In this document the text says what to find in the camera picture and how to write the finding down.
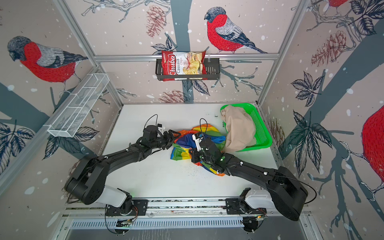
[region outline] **beige cloth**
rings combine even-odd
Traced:
[[[224,152],[235,152],[256,144],[255,124],[243,108],[228,105],[221,110],[221,119],[228,131]]]

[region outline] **metal grille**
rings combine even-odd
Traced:
[[[107,74],[89,74],[85,85],[75,94],[48,129],[54,137],[73,137],[89,111],[99,98],[105,86],[109,83]]]
[[[143,218],[137,219],[127,227],[116,227],[118,219],[107,219],[108,228],[111,229],[164,229],[164,228],[217,228],[217,227],[244,227],[242,217],[201,217],[201,218]],[[104,219],[76,219],[71,229],[104,229]]]

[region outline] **wire basket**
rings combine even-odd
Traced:
[[[84,86],[74,95],[70,103],[52,123],[48,132],[54,137],[73,137],[89,111],[109,83],[107,74],[87,75]]]
[[[253,146],[249,146],[244,148],[243,150],[239,150],[238,152],[243,152],[243,151],[250,151],[250,150],[256,150],[256,149],[261,149],[261,148],[267,148],[272,145],[272,137],[268,132],[267,127],[265,126],[262,118],[260,117],[260,114],[258,113],[257,109],[255,108],[254,105],[250,103],[237,103],[237,104],[231,104],[234,107],[240,107],[245,110],[246,113],[248,113],[253,120],[253,123],[255,124],[256,128],[256,133],[255,133],[255,138],[256,138],[256,144]],[[224,105],[220,108],[220,111],[224,109],[228,105]]]

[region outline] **black metal basket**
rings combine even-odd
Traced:
[[[207,74],[183,74],[183,75],[163,75],[163,66],[161,59],[156,60],[156,75],[159,81],[167,78],[184,78],[183,80],[218,80],[220,78],[220,59],[211,58],[204,59],[204,66]]]

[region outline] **white wire basket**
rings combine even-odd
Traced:
[[[87,75],[84,86],[75,94],[62,113],[52,123],[48,132],[54,137],[73,137],[89,111],[109,83],[107,74]]]

